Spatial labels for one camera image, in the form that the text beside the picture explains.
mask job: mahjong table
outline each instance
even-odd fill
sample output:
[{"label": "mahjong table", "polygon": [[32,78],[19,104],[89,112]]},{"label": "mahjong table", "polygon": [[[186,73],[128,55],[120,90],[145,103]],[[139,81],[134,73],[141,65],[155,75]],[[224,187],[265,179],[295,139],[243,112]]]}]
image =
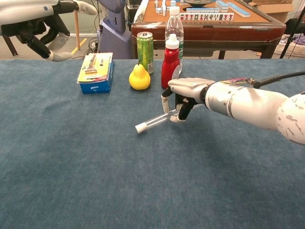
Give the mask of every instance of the mahjong table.
[{"label": "mahjong table", "polygon": [[[250,17],[242,17],[229,9],[233,19],[227,21],[205,21],[204,13],[188,14],[186,8],[190,5],[177,2],[180,6],[180,14],[184,27],[184,56],[203,56],[207,52],[220,51],[219,59],[223,59],[225,51],[252,50],[261,52],[261,58],[272,58],[277,44],[285,31],[285,24],[260,12],[258,9],[241,0],[223,0],[232,2],[239,8],[250,13]],[[205,8],[215,7],[215,2],[207,4]],[[137,53],[137,34],[148,31],[153,34],[154,49],[164,49],[164,33],[169,19],[169,11],[166,16],[156,12],[154,0],[143,0],[132,23],[132,43]]]}]

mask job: white bottle cap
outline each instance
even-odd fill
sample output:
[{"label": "white bottle cap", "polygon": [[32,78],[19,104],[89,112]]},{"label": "white bottle cap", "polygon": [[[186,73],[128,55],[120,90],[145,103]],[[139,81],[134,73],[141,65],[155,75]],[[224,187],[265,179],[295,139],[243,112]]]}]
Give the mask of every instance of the white bottle cap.
[{"label": "white bottle cap", "polygon": [[170,7],[170,15],[176,16],[180,13],[180,7],[179,6],[171,6]]},{"label": "white bottle cap", "polygon": [[178,49],[179,48],[179,41],[177,40],[176,34],[170,34],[170,37],[165,42],[165,47],[167,49]]}]

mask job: white basket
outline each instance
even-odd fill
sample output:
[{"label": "white basket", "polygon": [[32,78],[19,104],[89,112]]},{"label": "white basket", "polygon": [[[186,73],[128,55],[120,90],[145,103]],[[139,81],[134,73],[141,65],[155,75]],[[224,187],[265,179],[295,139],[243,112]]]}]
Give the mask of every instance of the white basket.
[{"label": "white basket", "polygon": [[[285,45],[286,44],[278,44],[275,49],[275,53],[282,54]],[[296,45],[294,43],[289,45],[285,55],[290,55],[293,49],[294,49],[294,52],[292,53],[292,56],[305,57],[305,45],[298,45],[298,44]]]}]

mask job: yellow pear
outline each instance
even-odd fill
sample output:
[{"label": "yellow pear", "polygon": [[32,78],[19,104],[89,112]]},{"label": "yellow pear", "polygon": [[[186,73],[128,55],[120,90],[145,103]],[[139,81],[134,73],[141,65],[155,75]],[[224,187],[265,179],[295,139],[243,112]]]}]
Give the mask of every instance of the yellow pear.
[{"label": "yellow pear", "polygon": [[151,77],[142,64],[136,64],[129,75],[129,84],[135,90],[145,90],[151,84]]}]

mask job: white test tube cap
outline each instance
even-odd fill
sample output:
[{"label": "white test tube cap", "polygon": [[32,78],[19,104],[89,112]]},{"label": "white test tube cap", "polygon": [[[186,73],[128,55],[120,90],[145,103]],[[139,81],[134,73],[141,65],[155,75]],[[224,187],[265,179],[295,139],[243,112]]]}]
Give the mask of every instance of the white test tube cap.
[{"label": "white test tube cap", "polygon": [[147,124],[141,123],[135,126],[135,129],[137,130],[138,134],[142,133],[143,131],[147,130]]}]

